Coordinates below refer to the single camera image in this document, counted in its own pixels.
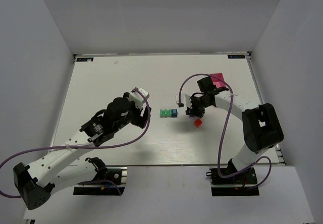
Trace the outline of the red cube block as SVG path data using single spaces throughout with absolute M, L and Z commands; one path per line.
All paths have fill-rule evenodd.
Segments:
M 196 119 L 195 121 L 194 121 L 194 126 L 195 127 L 197 127 L 197 128 L 199 128 L 201 125 L 202 125 L 202 120 L 201 119 Z

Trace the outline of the green ridged block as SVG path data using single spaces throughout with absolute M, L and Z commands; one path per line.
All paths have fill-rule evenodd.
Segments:
M 160 110 L 160 117 L 161 118 L 172 117 L 172 110 L 171 109 L 161 109 Z

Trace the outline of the small dark blue cube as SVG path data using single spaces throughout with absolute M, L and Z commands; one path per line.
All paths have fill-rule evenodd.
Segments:
M 171 110 L 171 117 L 176 118 L 178 116 L 178 111 L 177 109 L 172 109 Z

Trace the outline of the pink plastic box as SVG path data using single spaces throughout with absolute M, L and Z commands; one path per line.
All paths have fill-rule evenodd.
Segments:
M 216 88 L 226 87 L 226 84 L 224 83 L 224 76 L 222 73 L 213 73 L 211 75 L 211 80 L 213 84 L 216 86 Z

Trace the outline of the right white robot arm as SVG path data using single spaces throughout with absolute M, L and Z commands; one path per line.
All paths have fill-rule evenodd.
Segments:
M 265 159 L 264 153 L 282 142 L 284 133 L 272 104 L 257 104 L 244 100 L 234 94 L 228 83 L 223 87 L 216 87 L 212 81 L 214 79 L 212 75 L 200 74 L 200 77 L 197 82 L 200 91 L 192 95 L 180 92 L 177 104 L 179 107 L 186 107 L 186 115 L 197 118 L 202 118 L 206 108 L 211 106 L 227 111 L 220 137 L 218 158 L 222 155 L 230 116 L 235 116 L 242 122 L 244 145 L 229 160 L 226 172 L 222 173 L 218 170 L 220 178 L 233 178 Z

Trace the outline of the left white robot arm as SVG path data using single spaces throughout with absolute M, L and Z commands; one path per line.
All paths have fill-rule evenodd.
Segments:
M 27 209 L 39 208 L 51 195 L 75 184 L 119 185 L 120 180 L 113 179 L 114 172 L 100 158 L 73 162 L 113 139 L 128 124 L 146 129 L 151 111 L 148 99 L 149 93 L 142 88 L 125 92 L 98 111 L 59 149 L 29 164 L 17 164 L 13 168 L 14 184 Z

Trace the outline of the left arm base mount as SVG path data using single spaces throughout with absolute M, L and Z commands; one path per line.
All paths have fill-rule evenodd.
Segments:
M 84 184 L 74 186 L 75 196 L 121 196 L 126 187 L 127 167 L 106 165 L 100 158 L 86 158 L 93 165 L 95 175 Z

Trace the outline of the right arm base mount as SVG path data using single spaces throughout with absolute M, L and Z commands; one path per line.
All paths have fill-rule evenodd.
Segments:
M 250 169 L 231 178 L 221 178 L 217 168 L 209 169 L 206 177 L 210 179 L 213 197 L 259 196 L 256 173 Z

